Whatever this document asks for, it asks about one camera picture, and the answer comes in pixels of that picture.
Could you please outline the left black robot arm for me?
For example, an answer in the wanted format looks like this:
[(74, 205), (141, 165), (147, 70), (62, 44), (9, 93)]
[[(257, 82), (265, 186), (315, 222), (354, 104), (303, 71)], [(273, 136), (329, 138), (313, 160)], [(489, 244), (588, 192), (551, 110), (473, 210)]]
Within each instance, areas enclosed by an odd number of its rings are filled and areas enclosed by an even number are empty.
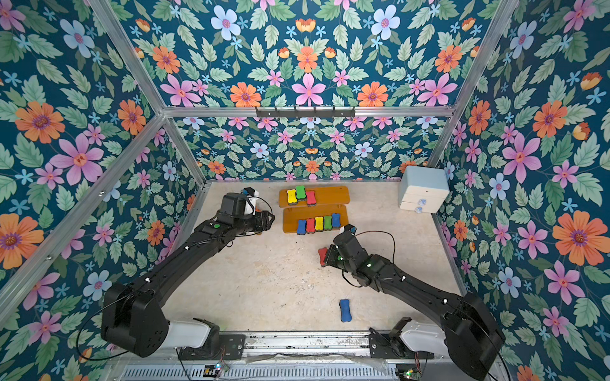
[(223, 196), (216, 214), (151, 271), (128, 284), (114, 284), (104, 296), (101, 338), (139, 357), (160, 349), (201, 348), (214, 326), (203, 319), (171, 321), (163, 307), (197, 268), (238, 238), (272, 228), (273, 208), (252, 188)]

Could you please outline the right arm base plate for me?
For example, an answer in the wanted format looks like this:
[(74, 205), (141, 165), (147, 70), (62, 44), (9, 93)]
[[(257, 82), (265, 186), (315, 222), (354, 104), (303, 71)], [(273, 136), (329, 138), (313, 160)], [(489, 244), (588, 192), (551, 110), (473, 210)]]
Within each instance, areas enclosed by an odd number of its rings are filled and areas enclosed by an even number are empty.
[(369, 356), (373, 359), (384, 360), (432, 360), (435, 355), (431, 352), (413, 352), (400, 339), (392, 337), (389, 333), (380, 333), (369, 328)]

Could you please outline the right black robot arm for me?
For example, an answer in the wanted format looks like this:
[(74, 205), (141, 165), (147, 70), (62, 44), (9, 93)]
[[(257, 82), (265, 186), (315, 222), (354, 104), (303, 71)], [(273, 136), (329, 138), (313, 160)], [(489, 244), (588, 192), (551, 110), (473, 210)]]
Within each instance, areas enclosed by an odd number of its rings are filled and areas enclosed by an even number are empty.
[(502, 358), (506, 336), (478, 295), (444, 291), (401, 270), (392, 260), (368, 253), (353, 225), (343, 227), (333, 243), (319, 249), (318, 254), (322, 267), (351, 275), (355, 287), (391, 295), (428, 318), (427, 323), (402, 319), (390, 336), (395, 348), (447, 356), (476, 380), (488, 377), (493, 364)]

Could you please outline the red eraser top shelf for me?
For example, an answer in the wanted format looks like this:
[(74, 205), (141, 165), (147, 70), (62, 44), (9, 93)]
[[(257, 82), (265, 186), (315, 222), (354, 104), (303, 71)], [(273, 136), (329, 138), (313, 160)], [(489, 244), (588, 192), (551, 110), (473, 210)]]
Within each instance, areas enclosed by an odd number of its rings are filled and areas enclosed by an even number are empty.
[(306, 191), (306, 203), (308, 206), (315, 206), (317, 204), (316, 193), (314, 190)]
[(319, 254), (320, 265), (322, 268), (325, 268), (327, 266), (327, 260), (328, 260), (328, 248), (319, 249), (318, 254)]

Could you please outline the blue eraser top shelf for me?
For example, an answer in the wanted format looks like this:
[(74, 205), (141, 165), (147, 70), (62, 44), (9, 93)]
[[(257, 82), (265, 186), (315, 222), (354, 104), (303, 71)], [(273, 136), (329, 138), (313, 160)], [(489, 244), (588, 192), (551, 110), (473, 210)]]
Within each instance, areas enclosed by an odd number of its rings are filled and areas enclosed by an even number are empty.
[(349, 299), (341, 299), (339, 301), (340, 308), (340, 320), (343, 323), (351, 322), (353, 320), (351, 309), (350, 309), (350, 301)]

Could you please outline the yellow eraser top shelf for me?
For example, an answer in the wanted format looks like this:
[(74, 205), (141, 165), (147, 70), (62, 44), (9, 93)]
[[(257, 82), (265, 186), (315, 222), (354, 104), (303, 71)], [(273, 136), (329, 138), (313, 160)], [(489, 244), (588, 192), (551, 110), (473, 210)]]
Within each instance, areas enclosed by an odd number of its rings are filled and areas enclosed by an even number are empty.
[(289, 189), (286, 191), (287, 193), (287, 201), (289, 205), (295, 205), (298, 203), (298, 199), (296, 197), (296, 189)]

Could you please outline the green eraser top shelf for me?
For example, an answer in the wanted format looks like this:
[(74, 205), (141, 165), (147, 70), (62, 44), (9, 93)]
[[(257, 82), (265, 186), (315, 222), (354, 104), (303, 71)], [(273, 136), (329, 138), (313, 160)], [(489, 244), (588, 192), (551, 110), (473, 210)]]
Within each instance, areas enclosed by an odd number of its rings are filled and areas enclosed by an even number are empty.
[(307, 198), (307, 192), (305, 190), (305, 186), (296, 186), (295, 187), (295, 196), (297, 200), (304, 200)]

